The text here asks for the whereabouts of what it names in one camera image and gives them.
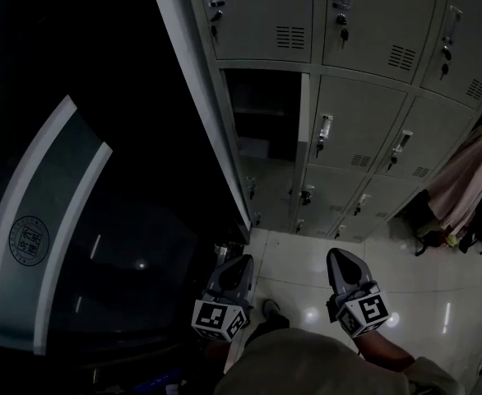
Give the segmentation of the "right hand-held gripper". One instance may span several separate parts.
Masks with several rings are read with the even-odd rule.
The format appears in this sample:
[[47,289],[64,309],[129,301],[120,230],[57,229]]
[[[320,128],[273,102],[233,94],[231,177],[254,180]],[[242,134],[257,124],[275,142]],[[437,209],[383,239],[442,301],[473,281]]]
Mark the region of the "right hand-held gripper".
[[363,259],[332,248],[327,253],[327,275],[335,293],[326,303],[330,322],[338,322],[350,338],[376,330],[391,317],[386,295]]

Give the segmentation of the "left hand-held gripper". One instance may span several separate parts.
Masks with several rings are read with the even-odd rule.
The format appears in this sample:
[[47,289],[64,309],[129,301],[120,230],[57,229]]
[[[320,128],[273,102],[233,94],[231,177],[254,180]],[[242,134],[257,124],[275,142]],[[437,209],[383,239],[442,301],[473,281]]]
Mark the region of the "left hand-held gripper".
[[191,326],[200,337],[232,342],[250,324],[253,269],[253,256],[244,254],[213,271],[192,314]]

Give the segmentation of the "grey locker door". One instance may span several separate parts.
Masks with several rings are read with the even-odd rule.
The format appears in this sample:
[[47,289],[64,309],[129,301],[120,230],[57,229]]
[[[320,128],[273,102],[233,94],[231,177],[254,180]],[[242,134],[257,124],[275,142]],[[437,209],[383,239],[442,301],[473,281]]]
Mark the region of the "grey locker door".
[[294,163],[294,195],[301,192],[301,183],[304,172],[305,160],[308,156],[308,141],[310,138],[310,75],[301,75],[300,104],[299,104],[299,126]]

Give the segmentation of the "black bag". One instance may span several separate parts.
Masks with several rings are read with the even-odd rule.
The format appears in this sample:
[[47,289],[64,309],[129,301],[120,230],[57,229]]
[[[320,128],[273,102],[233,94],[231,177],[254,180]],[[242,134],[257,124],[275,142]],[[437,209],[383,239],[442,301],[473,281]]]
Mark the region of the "black bag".
[[436,218],[429,220],[415,232],[417,249],[415,256],[421,256],[428,248],[439,248],[446,243],[447,233],[441,228]]

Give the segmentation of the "person's dark trousers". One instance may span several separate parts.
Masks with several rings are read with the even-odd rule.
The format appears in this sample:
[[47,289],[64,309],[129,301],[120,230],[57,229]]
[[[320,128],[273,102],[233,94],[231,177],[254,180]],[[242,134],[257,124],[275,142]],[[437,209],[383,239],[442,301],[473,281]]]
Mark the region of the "person's dark trousers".
[[265,322],[260,323],[254,332],[248,337],[244,347],[247,347],[256,338],[274,332],[280,329],[287,329],[290,327],[290,321],[285,316],[279,313],[272,313],[268,316]]

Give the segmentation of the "glass door with frosted band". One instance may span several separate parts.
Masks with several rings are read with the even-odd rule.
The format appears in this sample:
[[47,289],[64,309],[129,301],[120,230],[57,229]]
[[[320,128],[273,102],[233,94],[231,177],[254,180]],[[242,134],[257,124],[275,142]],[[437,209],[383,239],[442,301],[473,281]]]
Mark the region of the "glass door with frosted band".
[[190,0],[0,0],[0,395],[197,367],[249,230]]

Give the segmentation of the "person's shoe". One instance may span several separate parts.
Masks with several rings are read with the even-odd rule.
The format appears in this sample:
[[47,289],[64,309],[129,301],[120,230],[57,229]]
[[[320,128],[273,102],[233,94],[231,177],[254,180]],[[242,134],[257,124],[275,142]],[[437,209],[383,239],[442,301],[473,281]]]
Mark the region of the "person's shoe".
[[280,307],[274,300],[266,299],[262,303],[262,314],[266,321],[270,321],[271,318],[280,315]]

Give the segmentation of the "grey metal locker cabinet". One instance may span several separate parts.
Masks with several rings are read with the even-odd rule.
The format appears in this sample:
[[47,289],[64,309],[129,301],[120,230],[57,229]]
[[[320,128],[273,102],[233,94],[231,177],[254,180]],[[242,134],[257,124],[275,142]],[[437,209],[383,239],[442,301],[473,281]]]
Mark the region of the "grey metal locker cabinet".
[[[156,0],[249,228],[360,242],[482,114],[482,0]],[[294,195],[301,75],[310,138]]]

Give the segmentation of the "person's gray shirt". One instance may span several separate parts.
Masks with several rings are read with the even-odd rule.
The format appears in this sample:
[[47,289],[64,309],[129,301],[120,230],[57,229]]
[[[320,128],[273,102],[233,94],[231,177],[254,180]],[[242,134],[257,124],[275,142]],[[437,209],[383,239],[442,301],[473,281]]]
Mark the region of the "person's gray shirt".
[[214,395],[466,395],[425,357],[391,371],[341,341],[297,328],[256,337],[217,384]]

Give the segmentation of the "person's right forearm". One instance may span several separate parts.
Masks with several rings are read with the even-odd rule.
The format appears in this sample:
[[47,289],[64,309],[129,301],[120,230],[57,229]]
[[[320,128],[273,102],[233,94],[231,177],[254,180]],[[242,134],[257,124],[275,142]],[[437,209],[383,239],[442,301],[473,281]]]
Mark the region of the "person's right forearm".
[[379,367],[401,372],[415,363],[415,358],[381,333],[371,331],[353,339],[363,358]]

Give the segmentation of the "person's left forearm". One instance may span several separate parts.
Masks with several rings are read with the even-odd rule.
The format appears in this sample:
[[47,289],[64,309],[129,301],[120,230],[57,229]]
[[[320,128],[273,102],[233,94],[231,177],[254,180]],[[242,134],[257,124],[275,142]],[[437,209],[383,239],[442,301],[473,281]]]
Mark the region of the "person's left forearm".
[[229,356],[230,347],[230,342],[208,340],[203,353],[207,361],[218,365],[225,365]]

